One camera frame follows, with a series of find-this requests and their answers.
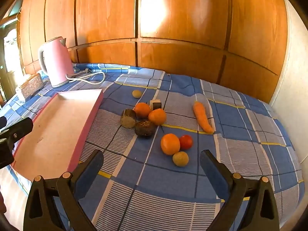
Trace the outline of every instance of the dark root vegetable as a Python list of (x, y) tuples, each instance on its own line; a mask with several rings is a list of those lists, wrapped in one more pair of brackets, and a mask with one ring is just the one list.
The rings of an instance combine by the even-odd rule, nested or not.
[(137, 122), (135, 125), (135, 133), (141, 137), (150, 137), (155, 133), (155, 130), (155, 124), (148, 120)]

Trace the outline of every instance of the kettle spout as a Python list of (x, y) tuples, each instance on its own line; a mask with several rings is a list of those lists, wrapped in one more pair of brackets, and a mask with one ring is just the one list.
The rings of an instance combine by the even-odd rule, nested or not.
[(65, 47), (66, 38), (60, 40), (61, 44)]

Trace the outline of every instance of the small potato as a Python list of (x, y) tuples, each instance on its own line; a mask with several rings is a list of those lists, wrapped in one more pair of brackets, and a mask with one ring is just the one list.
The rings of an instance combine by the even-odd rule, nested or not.
[(135, 98), (140, 98), (141, 96), (142, 96), (142, 92), (140, 91), (140, 90), (134, 90), (133, 91), (133, 97), (135, 97)]
[(172, 161), (178, 167), (184, 167), (184, 166), (187, 165), (187, 163), (189, 161), (189, 157), (188, 157), (188, 154), (186, 154), (185, 152), (181, 151), (181, 152), (177, 152), (177, 153), (175, 153), (173, 155)]

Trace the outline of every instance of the pink tray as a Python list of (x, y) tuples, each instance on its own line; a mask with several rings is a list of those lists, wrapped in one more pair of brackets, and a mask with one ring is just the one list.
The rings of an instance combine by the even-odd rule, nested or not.
[(103, 99), (101, 89), (55, 94), (33, 120), (33, 130), (19, 142), (13, 169), (33, 181), (73, 171)]

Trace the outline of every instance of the pink electric kettle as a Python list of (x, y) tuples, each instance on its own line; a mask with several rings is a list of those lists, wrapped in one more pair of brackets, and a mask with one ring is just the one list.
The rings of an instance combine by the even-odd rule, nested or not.
[(50, 83), (54, 88), (68, 82), (65, 77), (66, 74), (74, 74), (73, 64), (65, 46), (65, 41), (66, 38), (55, 37), (45, 42), (38, 50), (41, 69), (48, 74)]

